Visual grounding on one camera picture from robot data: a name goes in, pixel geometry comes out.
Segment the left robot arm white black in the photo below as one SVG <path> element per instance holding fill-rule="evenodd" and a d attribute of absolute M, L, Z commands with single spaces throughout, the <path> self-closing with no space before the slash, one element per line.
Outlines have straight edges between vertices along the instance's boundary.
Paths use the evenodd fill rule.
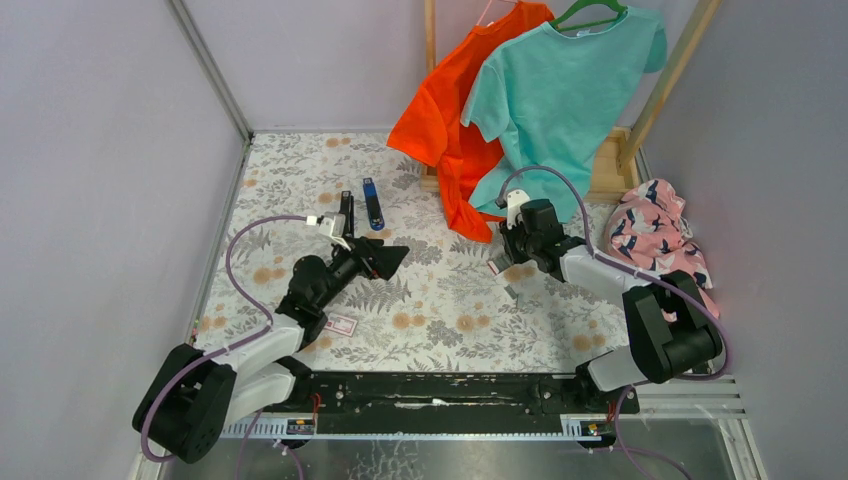
<path fill-rule="evenodd" d="M 407 246 L 354 238 L 330 262 L 308 255 L 294 266 L 277 309 L 265 324 L 216 349 L 186 343 L 165 357 L 131 424 L 152 461 L 203 458 L 223 431 L 265 407 L 296 411 L 309 401 L 305 368 L 282 361 L 314 342 L 327 322 L 325 307 L 357 277 L 388 280 Z"/>

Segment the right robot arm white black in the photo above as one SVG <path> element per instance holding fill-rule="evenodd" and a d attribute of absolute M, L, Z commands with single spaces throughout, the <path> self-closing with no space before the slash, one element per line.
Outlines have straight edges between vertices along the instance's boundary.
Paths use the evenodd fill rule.
<path fill-rule="evenodd" d="M 683 271 L 639 271 L 565 233 L 552 203 L 513 190 L 496 202 L 505 209 L 499 225 L 504 254 L 493 270 L 535 263 L 553 279 L 581 287 L 619 307 L 628 342 L 577 369 L 575 402 L 597 412 L 613 391 L 640 383 L 662 384 L 702 366 L 724 351 L 714 320 L 693 278 Z"/>

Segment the small black stapler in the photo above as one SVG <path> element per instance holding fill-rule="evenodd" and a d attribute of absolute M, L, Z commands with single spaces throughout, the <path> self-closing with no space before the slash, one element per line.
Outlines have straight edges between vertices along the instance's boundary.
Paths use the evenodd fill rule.
<path fill-rule="evenodd" d="M 342 237 L 345 239 L 353 238 L 355 230 L 354 198 L 349 190 L 341 192 L 339 213 L 344 217 Z"/>

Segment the blue stapler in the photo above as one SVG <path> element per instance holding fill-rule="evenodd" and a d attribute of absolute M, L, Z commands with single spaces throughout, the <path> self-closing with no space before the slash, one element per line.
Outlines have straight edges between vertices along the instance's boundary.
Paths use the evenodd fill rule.
<path fill-rule="evenodd" d="M 385 228 L 385 220 L 380 205 L 376 185 L 372 178 L 363 179 L 363 193 L 367 209 L 368 221 L 372 230 L 380 231 Z"/>

